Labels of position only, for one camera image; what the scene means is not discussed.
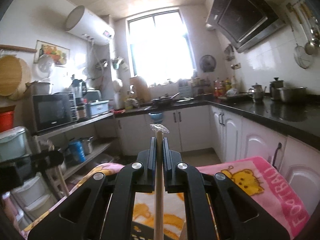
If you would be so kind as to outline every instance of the water heater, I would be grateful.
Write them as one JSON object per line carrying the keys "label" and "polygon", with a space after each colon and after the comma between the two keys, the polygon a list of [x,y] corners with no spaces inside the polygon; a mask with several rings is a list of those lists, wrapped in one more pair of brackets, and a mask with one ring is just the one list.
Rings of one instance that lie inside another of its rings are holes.
{"label": "water heater", "polygon": [[87,41],[93,39],[100,46],[107,45],[115,35],[111,26],[83,5],[70,12],[64,30]]}

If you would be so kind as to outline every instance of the wall picture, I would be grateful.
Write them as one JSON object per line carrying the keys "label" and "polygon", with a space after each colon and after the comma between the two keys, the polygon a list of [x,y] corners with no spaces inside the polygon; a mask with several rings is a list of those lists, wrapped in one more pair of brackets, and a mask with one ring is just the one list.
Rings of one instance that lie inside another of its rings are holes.
{"label": "wall picture", "polygon": [[65,67],[70,59],[70,49],[60,47],[44,41],[37,41],[36,54],[33,63],[38,63],[39,57],[48,54],[52,57],[56,66]]}

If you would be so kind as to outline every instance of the metal screw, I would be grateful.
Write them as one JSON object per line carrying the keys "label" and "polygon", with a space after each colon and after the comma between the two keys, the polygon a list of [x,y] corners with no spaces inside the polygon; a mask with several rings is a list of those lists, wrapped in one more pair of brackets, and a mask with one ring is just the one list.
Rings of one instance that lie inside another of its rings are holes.
{"label": "metal screw", "polygon": [[217,173],[217,174],[215,175],[215,177],[216,177],[216,179],[218,179],[218,180],[224,180],[224,179],[226,178],[226,176],[225,176],[223,173],[221,173],[221,172]]}
{"label": "metal screw", "polygon": [[178,168],[181,170],[184,170],[186,168],[188,168],[188,164],[186,163],[178,163]]}
{"label": "metal screw", "polygon": [[142,164],[138,163],[138,162],[132,163],[131,167],[137,170],[137,169],[140,169],[142,167]]}
{"label": "metal screw", "polygon": [[97,172],[96,174],[93,175],[93,178],[94,178],[95,180],[100,180],[100,179],[103,178],[103,173]]}

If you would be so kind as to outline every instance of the range hood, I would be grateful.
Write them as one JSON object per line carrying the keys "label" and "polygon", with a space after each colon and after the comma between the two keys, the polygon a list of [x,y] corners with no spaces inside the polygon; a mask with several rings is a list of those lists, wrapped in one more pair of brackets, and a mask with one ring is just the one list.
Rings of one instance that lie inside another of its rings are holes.
{"label": "range hood", "polygon": [[239,53],[285,26],[264,0],[214,0],[207,23],[224,34]]}

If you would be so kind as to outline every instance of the floor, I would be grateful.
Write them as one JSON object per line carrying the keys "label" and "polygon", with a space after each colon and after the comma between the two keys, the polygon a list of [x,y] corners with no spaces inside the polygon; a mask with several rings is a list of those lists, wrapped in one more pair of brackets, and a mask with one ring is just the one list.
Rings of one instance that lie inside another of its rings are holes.
{"label": "floor", "polygon": [[[182,160],[185,163],[188,163],[194,167],[201,167],[207,165],[214,165],[221,163],[218,156],[214,152],[212,148],[203,149],[203,150],[196,150],[190,152],[182,152],[181,153]],[[133,163],[137,159],[136,156],[124,156],[122,155],[117,163],[122,165],[127,165],[129,163]]]}
{"label": "floor", "polygon": [[217,154],[212,148],[181,153],[182,160],[194,167],[219,164]]}

